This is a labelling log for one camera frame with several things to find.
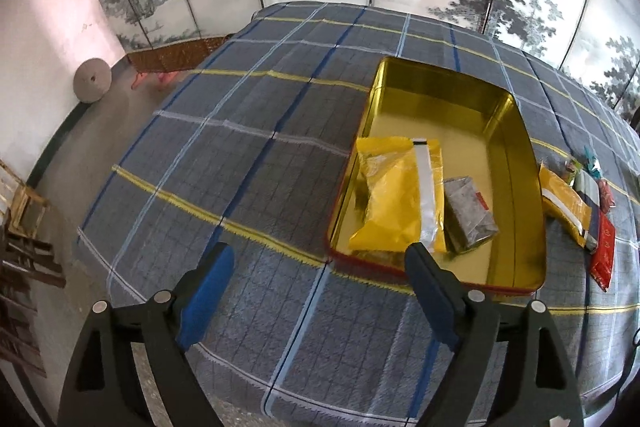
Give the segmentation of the clear bag of peanuts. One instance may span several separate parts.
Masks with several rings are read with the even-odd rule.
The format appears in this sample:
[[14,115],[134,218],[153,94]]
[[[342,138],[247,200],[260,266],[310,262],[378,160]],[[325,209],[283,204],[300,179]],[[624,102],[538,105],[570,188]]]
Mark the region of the clear bag of peanuts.
[[455,255],[466,254],[499,232],[494,215],[470,176],[444,181],[444,230]]

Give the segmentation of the yellow patterned snack bag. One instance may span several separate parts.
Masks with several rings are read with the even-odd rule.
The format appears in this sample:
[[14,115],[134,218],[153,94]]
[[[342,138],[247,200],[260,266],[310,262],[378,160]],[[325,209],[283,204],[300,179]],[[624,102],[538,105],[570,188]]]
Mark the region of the yellow patterned snack bag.
[[447,250],[444,161],[437,140],[366,136],[355,144],[366,186],[362,225],[348,240],[351,251],[402,253],[421,243]]

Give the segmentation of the yellow snack bag white stripe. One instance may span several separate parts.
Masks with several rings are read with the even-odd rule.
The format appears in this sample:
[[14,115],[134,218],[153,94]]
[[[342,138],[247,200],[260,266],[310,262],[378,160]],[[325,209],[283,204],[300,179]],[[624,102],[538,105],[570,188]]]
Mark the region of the yellow snack bag white stripe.
[[598,242],[593,205],[544,164],[539,166],[538,180],[544,213],[558,220],[579,247],[594,251]]

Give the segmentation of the red snack packet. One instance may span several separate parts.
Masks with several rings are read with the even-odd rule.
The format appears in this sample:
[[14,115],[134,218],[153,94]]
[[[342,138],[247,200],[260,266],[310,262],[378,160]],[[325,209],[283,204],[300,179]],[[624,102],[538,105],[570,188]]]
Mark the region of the red snack packet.
[[591,255],[589,274],[602,291],[610,289],[615,251],[616,231],[602,210],[598,211],[597,247]]

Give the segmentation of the navy and mint snack packet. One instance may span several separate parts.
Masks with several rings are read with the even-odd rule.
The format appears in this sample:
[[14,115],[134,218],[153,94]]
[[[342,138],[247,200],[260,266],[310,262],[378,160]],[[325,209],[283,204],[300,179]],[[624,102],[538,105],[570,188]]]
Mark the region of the navy and mint snack packet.
[[585,170],[579,170],[574,180],[574,190],[591,209],[591,217],[586,234],[586,251],[593,254],[599,243],[600,192],[597,181]]

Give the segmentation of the pink white patterned packet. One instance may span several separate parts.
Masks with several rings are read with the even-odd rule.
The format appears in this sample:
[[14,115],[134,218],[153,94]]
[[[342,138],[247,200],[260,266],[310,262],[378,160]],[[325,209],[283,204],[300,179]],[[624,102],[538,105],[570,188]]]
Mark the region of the pink white patterned packet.
[[605,179],[599,179],[597,184],[600,194],[600,208],[604,213],[609,213],[616,206],[610,184]]

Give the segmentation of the red gold toffee tin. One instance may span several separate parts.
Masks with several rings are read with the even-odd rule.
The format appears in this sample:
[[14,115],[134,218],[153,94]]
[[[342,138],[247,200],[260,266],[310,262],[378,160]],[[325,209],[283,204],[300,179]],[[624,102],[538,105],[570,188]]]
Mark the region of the red gold toffee tin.
[[538,291],[547,274],[546,220],[532,143],[508,91],[463,72],[385,57],[356,135],[436,140],[446,179],[468,176],[498,227],[467,253],[435,256],[466,286]]

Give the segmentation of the blue plaid tablecloth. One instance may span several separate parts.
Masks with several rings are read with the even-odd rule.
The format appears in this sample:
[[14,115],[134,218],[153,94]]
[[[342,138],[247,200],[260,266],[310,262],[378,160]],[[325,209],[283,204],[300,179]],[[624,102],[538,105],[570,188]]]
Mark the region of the blue plaid tablecloth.
[[117,306],[174,286],[218,241],[231,282],[189,359],[208,395],[305,426],[412,426],[450,359],[407,289],[328,260],[326,228],[385,55],[511,92],[536,156],[593,147],[615,192],[614,277],[549,225],[550,307],[586,407],[637,365],[639,139],[576,80],[522,51],[423,17],[349,4],[275,4],[157,110],[79,227],[76,251]]

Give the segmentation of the green small snack packet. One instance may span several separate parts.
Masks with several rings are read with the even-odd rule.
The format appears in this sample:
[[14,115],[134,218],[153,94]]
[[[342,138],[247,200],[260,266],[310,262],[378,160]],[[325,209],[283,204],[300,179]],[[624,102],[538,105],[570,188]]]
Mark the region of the green small snack packet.
[[576,176],[582,171],[582,164],[576,158],[570,158],[564,161],[561,178],[569,185],[573,186]]

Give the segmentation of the wooden stool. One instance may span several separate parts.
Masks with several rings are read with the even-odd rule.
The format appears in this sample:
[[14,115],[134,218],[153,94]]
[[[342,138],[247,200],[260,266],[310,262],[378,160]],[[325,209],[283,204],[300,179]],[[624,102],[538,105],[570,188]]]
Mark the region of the wooden stool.
[[64,288],[54,246],[39,237],[50,202],[1,161],[1,269]]

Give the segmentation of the teal candy wrapper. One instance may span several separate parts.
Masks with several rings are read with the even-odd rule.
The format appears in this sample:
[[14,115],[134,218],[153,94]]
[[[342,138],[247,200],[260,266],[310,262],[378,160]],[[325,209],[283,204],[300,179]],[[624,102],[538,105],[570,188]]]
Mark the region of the teal candy wrapper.
[[600,165],[600,161],[594,150],[585,145],[584,146],[584,157],[585,157],[585,167],[590,176],[594,179],[602,178],[602,169]]

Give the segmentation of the woven brown basket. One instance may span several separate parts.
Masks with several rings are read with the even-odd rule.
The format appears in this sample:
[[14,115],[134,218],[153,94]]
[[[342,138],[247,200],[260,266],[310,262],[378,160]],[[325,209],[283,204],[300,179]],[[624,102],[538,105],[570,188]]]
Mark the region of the woven brown basket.
[[127,54],[128,61],[137,72],[179,72],[194,69],[232,34],[171,43],[156,49],[134,51]]

